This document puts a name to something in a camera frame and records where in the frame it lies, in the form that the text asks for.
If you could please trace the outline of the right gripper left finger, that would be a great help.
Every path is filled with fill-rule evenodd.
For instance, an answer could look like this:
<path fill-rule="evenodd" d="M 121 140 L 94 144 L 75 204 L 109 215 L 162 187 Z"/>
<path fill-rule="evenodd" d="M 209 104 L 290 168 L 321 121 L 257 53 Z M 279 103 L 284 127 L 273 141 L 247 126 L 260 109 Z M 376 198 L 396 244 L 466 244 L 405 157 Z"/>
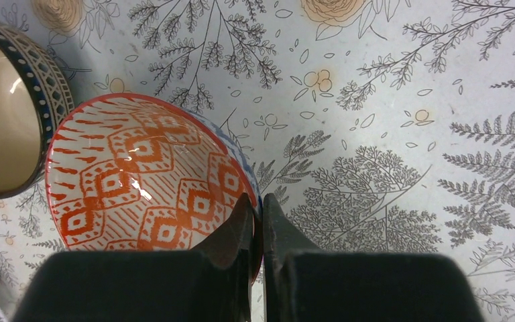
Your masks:
<path fill-rule="evenodd" d="M 251 319 L 253 214 L 248 194 L 242 193 L 229 218 L 195 247 L 207 261 L 196 296 L 202 321 Z"/>

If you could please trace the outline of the dark patterned bowl tan inside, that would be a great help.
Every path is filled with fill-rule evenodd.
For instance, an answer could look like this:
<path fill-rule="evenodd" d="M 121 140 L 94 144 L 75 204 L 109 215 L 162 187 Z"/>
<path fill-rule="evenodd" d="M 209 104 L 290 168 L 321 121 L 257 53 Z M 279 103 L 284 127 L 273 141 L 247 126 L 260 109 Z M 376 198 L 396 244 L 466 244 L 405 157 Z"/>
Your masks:
<path fill-rule="evenodd" d="M 74 108 L 56 62 L 23 32 L 0 21 L 0 199 L 44 177 L 52 136 Z"/>

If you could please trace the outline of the red orange patterned bowl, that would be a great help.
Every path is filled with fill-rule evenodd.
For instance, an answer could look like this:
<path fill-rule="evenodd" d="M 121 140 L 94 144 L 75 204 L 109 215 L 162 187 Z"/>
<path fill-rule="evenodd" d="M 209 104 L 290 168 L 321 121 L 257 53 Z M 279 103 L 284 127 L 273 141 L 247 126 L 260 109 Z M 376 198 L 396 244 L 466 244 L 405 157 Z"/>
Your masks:
<path fill-rule="evenodd" d="M 253 193 L 216 136 L 180 109 L 137 93 L 77 107 L 46 160 L 52 218 L 69 250 L 187 250 Z"/>

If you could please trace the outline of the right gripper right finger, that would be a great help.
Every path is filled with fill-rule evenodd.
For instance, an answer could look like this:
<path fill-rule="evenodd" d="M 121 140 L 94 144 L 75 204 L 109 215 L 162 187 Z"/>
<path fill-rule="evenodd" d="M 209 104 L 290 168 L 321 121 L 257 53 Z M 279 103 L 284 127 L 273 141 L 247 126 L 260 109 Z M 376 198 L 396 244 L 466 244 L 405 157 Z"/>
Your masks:
<path fill-rule="evenodd" d="M 263 201 L 264 295 L 267 321 L 318 321 L 323 275 L 311 264 L 317 246 L 285 216 L 269 193 Z"/>

